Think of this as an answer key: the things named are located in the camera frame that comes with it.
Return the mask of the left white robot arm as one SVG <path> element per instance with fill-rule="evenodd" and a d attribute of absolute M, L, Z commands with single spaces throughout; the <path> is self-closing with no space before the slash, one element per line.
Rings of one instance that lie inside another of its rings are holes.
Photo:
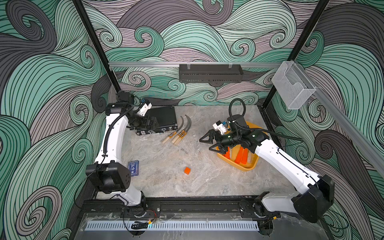
<path fill-rule="evenodd" d="M 135 108 L 135 96 L 125 91 L 117 93 L 117 102 L 106 108 L 106 131 L 101 149 L 93 164 L 87 165 L 86 176 L 105 200 L 117 198 L 124 206 L 133 208 L 137 213 L 147 211 L 143 192 L 131 184 L 131 172 L 122 162 L 122 145 L 126 129 L 154 131 L 159 127 L 156 117 L 147 115 L 152 104 L 140 100 Z"/>

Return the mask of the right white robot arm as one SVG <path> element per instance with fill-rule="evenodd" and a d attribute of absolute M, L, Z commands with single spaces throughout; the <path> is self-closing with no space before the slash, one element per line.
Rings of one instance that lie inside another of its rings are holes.
<path fill-rule="evenodd" d="M 241 146 L 267 161 L 294 186 L 295 190 L 289 194 L 265 192 L 259 195 L 255 200 L 257 218 L 269 221 L 284 212 L 316 223 L 334 203 L 335 182 L 328 175 L 321 176 L 309 170 L 284 152 L 269 137 L 273 132 L 250 128 L 244 116 L 245 113 L 233 115 L 229 107 L 227 122 L 216 122 L 199 141 L 210 144 L 210 151 L 222 155 L 229 148 Z"/>

